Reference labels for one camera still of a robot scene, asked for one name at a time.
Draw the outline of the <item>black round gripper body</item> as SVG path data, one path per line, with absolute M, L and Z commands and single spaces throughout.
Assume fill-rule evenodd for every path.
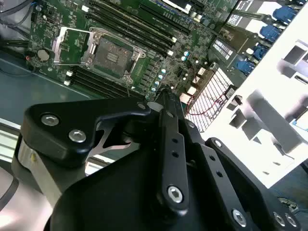
M 138 150 L 70 186 L 52 231 L 229 231 L 228 183 L 215 151 L 188 120 L 117 123 L 107 142 Z

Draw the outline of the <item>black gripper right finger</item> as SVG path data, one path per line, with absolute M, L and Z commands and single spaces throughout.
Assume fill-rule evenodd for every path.
M 172 95 L 183 231 L 300 231 L 292 212 L 217 138 L 203 140 Z

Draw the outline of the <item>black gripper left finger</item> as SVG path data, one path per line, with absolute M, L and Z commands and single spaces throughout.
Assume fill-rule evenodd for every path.
M 117 123 L 177 122 L 172 95 L 165 89 L 153 102 L 129 97 L 33 105 L 21 128 L 20 162 L 55 208 L 70 186 L 139 149 L 134 141 L 107 142 Z

